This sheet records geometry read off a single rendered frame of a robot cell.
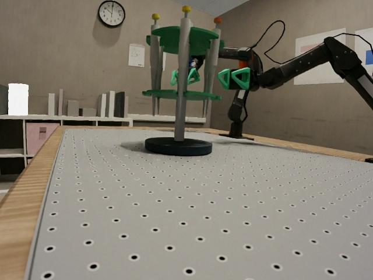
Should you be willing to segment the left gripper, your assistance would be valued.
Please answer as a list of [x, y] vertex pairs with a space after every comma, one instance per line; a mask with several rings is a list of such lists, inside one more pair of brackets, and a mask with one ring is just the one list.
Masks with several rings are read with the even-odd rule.
[[[217, 74], [223, 89], [227, 90], [252, 90], [254, 89], [253, 69], [248, 68], [248, 61], [239, 60], [239, 69], [225, 69]], [[224, 75], [224, 81], [221, 76]], [[231, 81], [231, 83], [230, 83]]]

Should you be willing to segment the grey pipette with red button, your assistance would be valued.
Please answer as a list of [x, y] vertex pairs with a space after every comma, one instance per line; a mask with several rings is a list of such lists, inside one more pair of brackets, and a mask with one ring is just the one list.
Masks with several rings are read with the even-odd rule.
[[[160, 46], [159, 49], [159, 67], [158, 67], [158, 74], [157, 74], [157, 89], [161, 88], [161, 76], [163, 71], [163, 46]], [[159, 114], [159, 104], [160, 104], [160, 97], [157, 97], [157, 114]]]

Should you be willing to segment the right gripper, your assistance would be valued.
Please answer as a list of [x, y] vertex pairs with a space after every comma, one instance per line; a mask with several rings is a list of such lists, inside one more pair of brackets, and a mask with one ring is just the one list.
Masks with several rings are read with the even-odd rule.
[[[190, 65], [190, 64], [191, 64], [191, 65]], [[198, 82], [198, 81], [200, 81], [199, 74], [198, 74], [198, 70], [199, 70], [198, 67], [199, 67], [199, 66], [196, 65], [195, 62], [193, 62], [193, 63], [192, 63], [192, 61], [189, 62], [189, 69], [188, 69], [188, 85], [189, 85], [189, 84], [192, 84], [192, 83], [194, 83], [194, 82]], [[171, 80], [171, 85], [172, 85], [172, 86], [175, 85], [175, 84], [177, 84], [177, 81], [173, 83], [175, 77], [176, 77], [176, 79], [177, 79], [177, 81], [178, 81], [178, 74], [177, 74], [176, 71], [173, 71], [173, 74], [172, 74], [172, 80]], [[190, 80], [191, 78], [194, 78], [194, 80], [192, 80], [192, 81], [189, 82], [189, 80]]]

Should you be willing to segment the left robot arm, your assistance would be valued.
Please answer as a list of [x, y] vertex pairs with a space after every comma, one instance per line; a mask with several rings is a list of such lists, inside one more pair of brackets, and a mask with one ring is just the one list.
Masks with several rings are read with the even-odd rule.
[[318, 65], [330, 62], [334, 72], [352, 85], [373, 110], [373, 79], [361, 65], [362, 61], [356, 52], [331, 36], [325, 38], [322, 44], [311, 51], [285, 64], [273, 67], [263, 74], [258, 56], [254, 55], [253, 61], [250, 61], [252, 53], [249, 47], [240, 48], [238, 57], [240, 61], [248, 61], [248, 68], [255, 71], [254, 89], [247, 90], [250, 92], [257, 91], [259, 87], [276, 89], [294, 77]]

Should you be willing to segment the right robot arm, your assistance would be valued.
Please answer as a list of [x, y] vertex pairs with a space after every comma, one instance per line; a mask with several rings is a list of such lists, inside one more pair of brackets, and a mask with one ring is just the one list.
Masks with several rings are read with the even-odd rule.
[[[222, 50], [219, 51], [218, 58], [225, 58], [225, 59], [232, 59], [232, 60], [239, 60], [238, 57], [238, 50], [240, 48], [227, 48], [224, 47]], [[203, 57], [204, 56], [204, 57]], [[189, 56], [189, 62], [195, 62], [200, 68], [203, 65], [203, 61], [205, 60], [206, 55], [192, 55]], [[193, 60], [191, 60], [193, 59]], [[240, 117], [242, 113], [242, 107], [247, 95], [247, 90], [237, 90], [234, 96], [233, 104], [230, 106], [227, 116], [230, 118], [229, 120], [233, 121], [231, 123], [230, 134], [219, 134], [220, 136], [235, 138], [235, 139], [246, 139], [248, 137], [242, 136], [242, 123]], [[240, 137], [240, 138], [238, 138]]]

